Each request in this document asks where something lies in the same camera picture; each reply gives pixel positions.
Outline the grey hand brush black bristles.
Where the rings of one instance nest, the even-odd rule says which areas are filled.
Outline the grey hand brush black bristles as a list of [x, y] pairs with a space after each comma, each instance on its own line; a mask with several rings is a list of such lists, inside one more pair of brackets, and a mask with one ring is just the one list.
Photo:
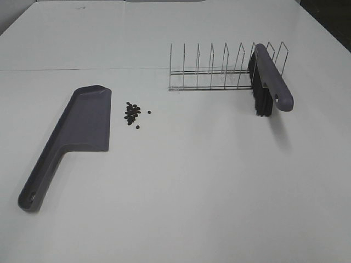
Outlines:
[[263, 44], [256, 44], [248, 71], [256, 115], [269, 117], [274, 106], [283, 112], [293, 110], [293, 96]]

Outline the grey plastic dustpan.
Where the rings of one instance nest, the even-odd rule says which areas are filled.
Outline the grey plastic dustpan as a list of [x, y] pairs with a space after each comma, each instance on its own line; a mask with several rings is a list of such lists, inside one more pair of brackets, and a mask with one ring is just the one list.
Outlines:
[[40, 210], [66, 153], [109, 150], [111, 96], [112, 91], [101, 85], [74, 91], [19, 194], [18, 206], [23, 211]]

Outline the pile of coffee beans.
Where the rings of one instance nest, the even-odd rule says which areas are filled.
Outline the pile of coffee beans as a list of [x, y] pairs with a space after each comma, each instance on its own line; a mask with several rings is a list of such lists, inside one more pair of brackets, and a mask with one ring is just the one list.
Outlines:
[[137, 104], [126, 102], [126, 111], [124, 113], [124, 119], [127, 121], [127, 125], [132, 125], [140, 114], [141, 110]]

